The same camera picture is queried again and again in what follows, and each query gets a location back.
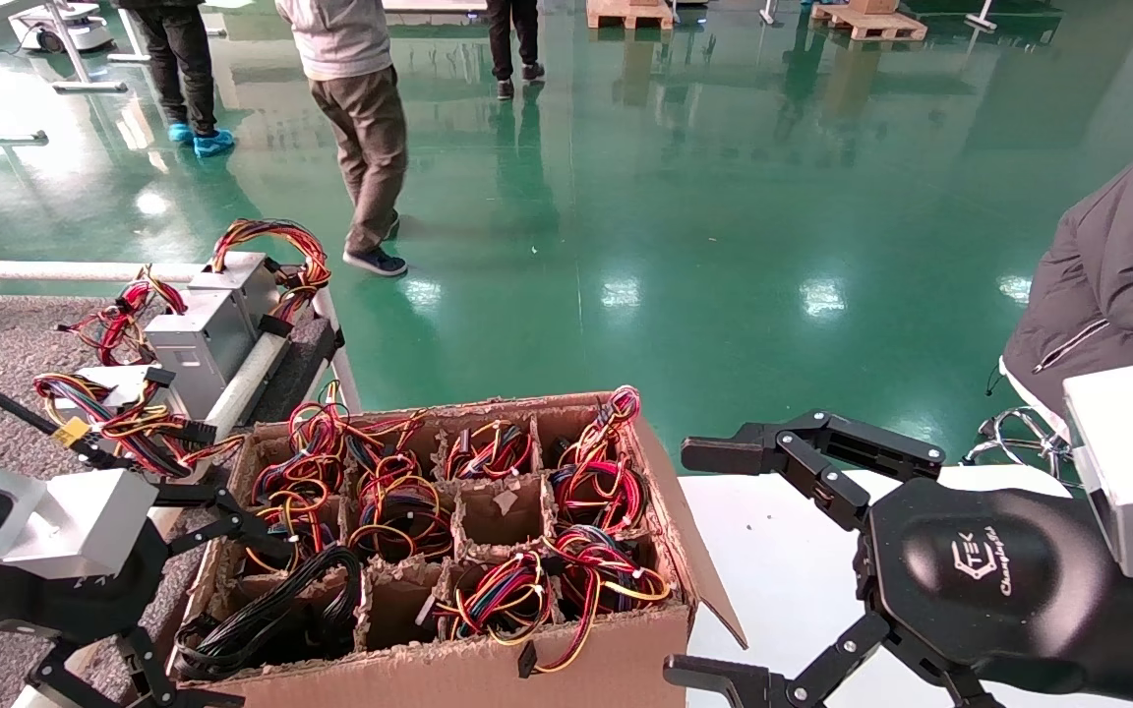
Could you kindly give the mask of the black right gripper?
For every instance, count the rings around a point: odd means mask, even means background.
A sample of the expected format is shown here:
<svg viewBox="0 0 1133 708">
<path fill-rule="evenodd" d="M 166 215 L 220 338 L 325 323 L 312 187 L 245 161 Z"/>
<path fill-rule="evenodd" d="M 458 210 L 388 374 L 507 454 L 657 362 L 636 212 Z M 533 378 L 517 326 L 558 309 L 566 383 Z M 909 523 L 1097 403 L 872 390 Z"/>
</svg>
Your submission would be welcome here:
<svg viewBox="0 0 1133 708">
<path fill-rule="evenodd" d="M 858 597 L 881 646 L 930 684 L 954 673 L 1030 693 L 1133 702 L 1133 578 L 1084 501 L 1030 491 L 956 491 L 943 447 L 815 409 L 685 438 L 689 471 L 781 476 L 859 532 Z M 871 503 L 841 469 L 898 483 Z"/>
</svg>

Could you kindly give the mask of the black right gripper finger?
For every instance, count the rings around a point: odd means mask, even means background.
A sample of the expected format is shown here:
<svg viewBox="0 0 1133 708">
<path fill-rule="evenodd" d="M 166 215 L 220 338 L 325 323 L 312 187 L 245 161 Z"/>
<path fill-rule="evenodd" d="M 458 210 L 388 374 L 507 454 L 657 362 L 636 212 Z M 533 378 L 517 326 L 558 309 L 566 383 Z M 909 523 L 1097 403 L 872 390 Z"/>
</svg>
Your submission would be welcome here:
<svg viewBox="0 0 1133 708">
<path fill-rule="evenodd" d="M 938 645 L 909 632 L 915 640 L 913 671 L 932 673 L 948 691 L 953 707 L 999 707 L 983 690 L 976 669 L 949 659 L 949 645 Z M 772 673 L 759 665 L 715 660 L 702 656 L 671 655 L 664 663 L 664 679 L 670 684 L 710 691 L 729 700 L 732 707 L 824 707 L 842 684 L 871 658 L 881 646 L 904 645 L 894 619 L 881 613 L 866 613 L 838 636 L 794 679 Z"/>
</svg>

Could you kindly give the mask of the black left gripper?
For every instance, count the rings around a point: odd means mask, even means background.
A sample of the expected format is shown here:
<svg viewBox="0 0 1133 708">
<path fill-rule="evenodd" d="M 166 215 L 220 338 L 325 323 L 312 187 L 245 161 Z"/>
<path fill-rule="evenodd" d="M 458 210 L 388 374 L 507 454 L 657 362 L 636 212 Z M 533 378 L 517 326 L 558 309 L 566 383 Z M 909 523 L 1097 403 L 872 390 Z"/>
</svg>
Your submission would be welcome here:
<svg viewBox="0 0 1133 708">
<path fill-rule="evenodd" d="M 179 688 L 154 656 L 154 645 L 139 626 L 163 578 L 163 566 L 208 541 L 228 538 L 269 558 L 289 560 L 292 543 L 269 534 L 269 524 L 242 509 L 225 487 L 213 484 L 151 483 L 153 507 L 212 509 L 216 519 L 194 532 L 163 541 L 152 521 L 145 521 L 129 558 L 117 572 L 44 579 L 19 568 L 0 565 L 0 630 L 31 632 L 58 639 L 28 673 L 27 685 L 58 707 L 117 707 L 84 679 L 66 668 L 80 649 L 68 640 L 102 640 L 116 636 L 136 691 L 130 707 L 242 707 L 242 696 L 201 688 Z"/>
</svg>

